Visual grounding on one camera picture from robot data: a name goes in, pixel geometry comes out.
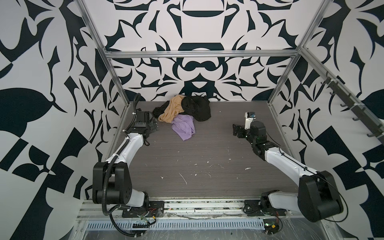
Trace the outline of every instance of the pile of clothes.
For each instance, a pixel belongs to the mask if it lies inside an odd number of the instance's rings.
[[[172,123],[172,129],[184,141],[195,133],[193,119],[199,122],[208,120],[211,117],[211,109],[206,96],[177,95],[161,107],[155,108],[153,116],[161,122]]]

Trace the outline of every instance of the black and white patterned wall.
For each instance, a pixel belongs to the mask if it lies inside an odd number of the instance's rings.
[[[2,239],[67,239],[124,103],[72,0],[0,2]]]
[[[384,119],[382,81],[384,3],[335,0],[308,44],[309,50],[379,118]],[[349,207],[338,223],[359,240],[384,237],[384,146],[301,58],[273,106],[294,156],[335,177]],[[335,220],[344,218],[344,213]]]
[[[108,51],[295,49],[321,0],[86,0]],[[267,100],[288,57],[115,59],[129,96]]]

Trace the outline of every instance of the white scratch mark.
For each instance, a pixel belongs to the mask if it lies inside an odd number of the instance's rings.
[[[179,173],[179,174],[180,174],[180,173]],[[180,174],[180,176],[184,179],[183,175]],[[184,179],[184,182],[185,182],[186,185],[188,185],[188,184],[187,184],[187,181],[186,181],[185,179]]]

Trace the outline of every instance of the orange cloth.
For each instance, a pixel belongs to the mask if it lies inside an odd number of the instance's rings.
[[[171,100],[169,100],[168,107],[165,109],[164,113],[159,116],[159,121],[171,123],[176,115],[184,112],[181,107],[181,100],[183,100],[185,96],[176,95]]]

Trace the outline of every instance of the purple cloth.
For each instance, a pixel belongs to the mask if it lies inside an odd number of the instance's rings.
[[[195,133],[192,116],[178,114],[171,123],[173,123],[172,129],[183,141],[189,139]]]

